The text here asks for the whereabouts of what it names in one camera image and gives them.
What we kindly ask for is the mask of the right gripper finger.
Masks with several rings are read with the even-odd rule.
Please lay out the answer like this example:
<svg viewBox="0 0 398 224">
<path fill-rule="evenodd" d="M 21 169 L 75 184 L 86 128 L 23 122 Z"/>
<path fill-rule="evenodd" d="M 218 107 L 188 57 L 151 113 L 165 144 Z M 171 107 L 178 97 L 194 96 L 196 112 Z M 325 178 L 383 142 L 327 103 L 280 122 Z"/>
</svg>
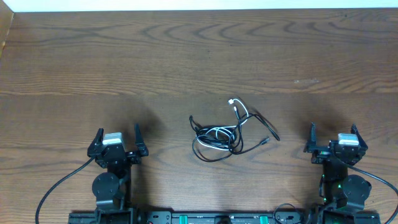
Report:
<svg viewBox="0 0 398 224">
<path fill-rule="evenodd" d="M 316 137 L 316 127 L 315 123 L 311 123 L 310 125 L 310 135 L 309 139 L 307 140 L 305 151 L 306 152 L 313 152 L 317 146 L 317 137 Z"/>
<path fill-rule="evenodd" d="M 361 137 L 361 135 L 358 131 L 358 128 L 355 124 L 353 124 L 351 127 L 351 134 L 355 134 L 356 137 L 358 138 L 359 146 L 362 149 L 362 151 L 367 151 L 368 145 L 365 143 L 364 139 Z"/>
</svg>

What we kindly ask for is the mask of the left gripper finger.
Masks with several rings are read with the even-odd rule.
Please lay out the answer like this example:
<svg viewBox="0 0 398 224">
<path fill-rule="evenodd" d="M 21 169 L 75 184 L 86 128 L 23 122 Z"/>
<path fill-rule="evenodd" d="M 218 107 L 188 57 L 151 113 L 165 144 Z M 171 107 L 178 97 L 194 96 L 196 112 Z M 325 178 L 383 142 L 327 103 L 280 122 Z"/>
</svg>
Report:
<svg viewBox="0 0 398 224">
<path fill-rule="evenodd" d="M 148 155 L 148 148 L 143 140 L 141 130 L 139 128 L 139 124 L 134 125 L 134 130 L 135 130 L 135 145 L 138 148 L 138 151 L 141 156 L 147 156 Z"/>
<path fill-rule="evenodd" d="M 99 128 L 94 140 L 91 142 L 91 144 L 88 147 L 89 156 L 98 156 L 102 153 L 104 149 L 103 135 L 104 135 L 104 129 Z"/>
</svg>

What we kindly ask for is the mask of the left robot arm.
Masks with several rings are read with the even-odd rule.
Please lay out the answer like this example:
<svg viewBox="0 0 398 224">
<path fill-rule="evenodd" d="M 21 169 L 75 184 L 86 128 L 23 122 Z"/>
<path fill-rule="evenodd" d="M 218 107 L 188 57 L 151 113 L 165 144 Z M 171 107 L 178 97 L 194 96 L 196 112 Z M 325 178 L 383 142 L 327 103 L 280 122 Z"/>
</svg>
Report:
<svg viewBox="0 0 398 224">
<path fill-rule="evenodd" d="M 136 150 L 127 152 L 122 133 L 104 133 L 100 128 L 87 156 L 106 172 L 98 175 L 92 184 L 96 208 L 102 212 L 127 209 L 131 200 L 131 166 L 140 164 L 149 155 L 139 125 L 134 126 Z"/>
</svg>

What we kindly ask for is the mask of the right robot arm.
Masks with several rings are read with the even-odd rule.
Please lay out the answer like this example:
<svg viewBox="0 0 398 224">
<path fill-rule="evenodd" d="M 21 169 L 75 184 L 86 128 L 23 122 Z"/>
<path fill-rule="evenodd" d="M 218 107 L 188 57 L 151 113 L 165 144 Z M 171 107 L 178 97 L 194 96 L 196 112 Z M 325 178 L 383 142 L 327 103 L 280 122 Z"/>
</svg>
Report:
<svg viewBox="0 0 398 224">
<path fill-rule="evenodd" d="M 350 133 L 339 133 L 337 140 L 327 146 L 317 144 L 316 127 L 310 125 L 310 137 L 305 152 L 312 155 L 311 163 L 323 166 L 320 195 L 333 210 L 357 213 L 364 209 L 371 184 L 358 175 L 349 175 L 348 169 L 357 164 L 368 150 L 357 127 L 352 125 Z"/>
</svg>

